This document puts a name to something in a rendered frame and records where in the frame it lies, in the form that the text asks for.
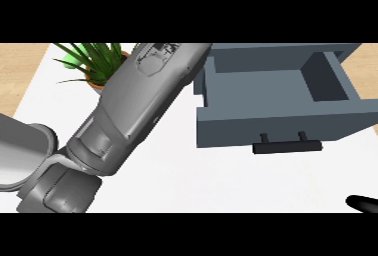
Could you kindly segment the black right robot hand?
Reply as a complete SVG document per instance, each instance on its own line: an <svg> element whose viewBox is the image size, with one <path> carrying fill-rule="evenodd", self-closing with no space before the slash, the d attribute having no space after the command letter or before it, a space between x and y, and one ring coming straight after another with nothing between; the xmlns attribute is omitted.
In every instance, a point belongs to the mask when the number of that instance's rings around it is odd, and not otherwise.
<svg viewBox="0 0 378 256"><path fill-rule="evenodd" d="M363 213L378 213L378 199L350 195L345 199L347 205Z"/></svg>

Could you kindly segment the blue-grey open drawer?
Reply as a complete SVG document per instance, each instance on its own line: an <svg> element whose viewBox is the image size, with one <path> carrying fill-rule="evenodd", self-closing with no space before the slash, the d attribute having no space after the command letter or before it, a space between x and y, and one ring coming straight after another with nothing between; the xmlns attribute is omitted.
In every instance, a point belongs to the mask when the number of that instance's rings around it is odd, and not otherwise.
<svg viewBox="0 0 378 256"><path fill-rule="evenodd" d="M335 141L378 124L332 51L214 50L193 93L199 148Z"/></svg>

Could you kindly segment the blue-grey cabinet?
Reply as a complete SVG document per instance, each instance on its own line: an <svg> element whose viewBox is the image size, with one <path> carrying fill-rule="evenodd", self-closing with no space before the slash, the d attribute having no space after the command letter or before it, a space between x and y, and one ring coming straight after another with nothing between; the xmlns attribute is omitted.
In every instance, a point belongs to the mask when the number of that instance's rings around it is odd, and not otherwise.
<svg viewBox="0 0 378 256"><path fill-rule="evenodd" d="M195 92L297 102L357 97L341 63L356 43L217 43L195 79Z"/></svg>

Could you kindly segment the green potted plant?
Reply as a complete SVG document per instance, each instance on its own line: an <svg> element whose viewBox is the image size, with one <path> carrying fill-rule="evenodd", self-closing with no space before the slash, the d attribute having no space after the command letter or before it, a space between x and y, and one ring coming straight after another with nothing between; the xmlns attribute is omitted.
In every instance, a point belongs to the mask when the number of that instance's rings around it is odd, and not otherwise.
<svg viewBox="0 0 378 256"><path fill-rule="evenodd" d="M71 43L71 48L60 43L54 43L54 46L83 63L81 66L74 66L84 74L83 81L94 86L103 86L128 56L121 51L121 45L118 43L80 44Z"/></svg>

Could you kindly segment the light green bottle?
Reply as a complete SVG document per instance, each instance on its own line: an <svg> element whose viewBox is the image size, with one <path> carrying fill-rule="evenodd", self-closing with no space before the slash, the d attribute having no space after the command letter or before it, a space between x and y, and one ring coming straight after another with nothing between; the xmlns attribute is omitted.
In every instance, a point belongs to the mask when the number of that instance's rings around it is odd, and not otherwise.
<svg viewBox="0 0 378 256"><path fill-rule="evenodd" d="M78 45L78 48L80 48L80 50L87 54L87 52L85 52L84 47L83 47L81 44ZM65 55L65 57L63 57L62 60L65 61L63 67L68 68L68 69L75 69L74 66L75 66L75 65L77 65L77 66L81 66L81 64L83 64L83 63L74 58L74 56L71 56L69 54Z"/></svg>

